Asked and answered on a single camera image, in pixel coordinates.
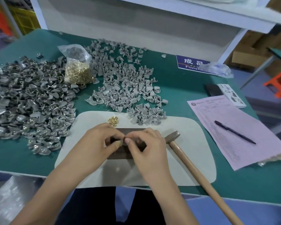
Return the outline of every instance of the blue sign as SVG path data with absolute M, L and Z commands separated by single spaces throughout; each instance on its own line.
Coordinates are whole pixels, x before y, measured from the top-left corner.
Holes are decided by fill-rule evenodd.
M 205 60 L 201 60 L 201 59 L 185 57 L 185 56 L 180 56 L 180 55 L 176 55 L 176 58 L 177 58 L 177 64 L 178 64 L 179 69 L 185 69 L 185 70 L 191 70 L 191 71 L 196 71 L 196 72 L 200 72 L 200 73 L 212 74 L 212 73 L 205 72 L 205 71 L 198 69 L 198 67 L 200 65 L 208 64 L 208 63 L 210 63 L 210 61 L 205 61 Z

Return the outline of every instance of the wooden hammer handle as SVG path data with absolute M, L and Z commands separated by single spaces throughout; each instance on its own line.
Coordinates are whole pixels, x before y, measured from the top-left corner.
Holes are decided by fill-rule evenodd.
M 209 183 L 209 181 L 205 178 L 205 176 L 196 168 L 196 166 L 190 161 L 184 151 L 174 142 L 170 142 L 169 146 L 173 149 L 176 155 L 181 159 L 181 161 L 185 164 L 188 170 L 191 172 L 193 177 L 197 180 L 197 182 L 205 189 L 208 195 L 213 199 L 213 201 L 218 205 L 218 207 L 222 210 L 225 216 L 233 225 L 244 225 L 242 221 L 235 215 L 235 213 L 229 208 L 229 206 L 223 201 L 221 196 L 217 193 L 217 191 L 213 188 L 213 186 Z

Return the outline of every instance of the paper document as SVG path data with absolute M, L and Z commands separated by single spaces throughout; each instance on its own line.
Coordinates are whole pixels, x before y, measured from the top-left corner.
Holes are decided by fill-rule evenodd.
M 187 102 L 233 170 L 281 153 L 281 140 L 260 121 L 236 108 L 224 95 Z M 256 145 L 221 128 L 214 121 L 239 132 Z

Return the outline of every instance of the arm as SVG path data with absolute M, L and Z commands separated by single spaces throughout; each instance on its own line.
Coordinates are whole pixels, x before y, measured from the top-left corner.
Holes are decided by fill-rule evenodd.
M 103 147 L 111 136 L 124 138 L 108 123 L 88 130 L 10 225 L 53 225 L 68 195 L 120 147 L 120 141 Z
M 147 147 L 143 152 L 130 138 L 140 138 Z M 168 165 L 165 139 L 151 128 L 127 134 L 125 142 L 144 180 L 152 189 L 167 225 L 198 225 L 198 221 L 182 198 Z

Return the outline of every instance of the white cutting mat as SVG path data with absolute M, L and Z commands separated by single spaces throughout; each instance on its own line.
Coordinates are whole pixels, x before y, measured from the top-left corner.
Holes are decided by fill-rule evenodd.
M 68 152 L 80 140 L 85 132 L 94 126 L 107 122 L 112 116 L 119 118 L 117 128 L 148 128 L 159 130 L 163 137 L 178 130 L 180 136 L 175 140 L 185 154 L 212 183 L 216 179 L 216 168 L 203 130 L 194 120 L 186 117 L 172 117 L 162 120 L 161 125 L 132 124 L 126 113 L 87 111 L 79 114 L 70 129 L 70 135 L 66 137 L 63 147 L 55 162 L 55 167 L 66 157 Z M 179 186 L 199 185 L 185 165 L 180 161 L 172 149 L 167 146 L 167 155 L 170 172 Z M 101 187 L 101 186 L 147 186 L 138 171 L 134 161 L 106 160 L 94 173 L 85 178 L 77 188 Z

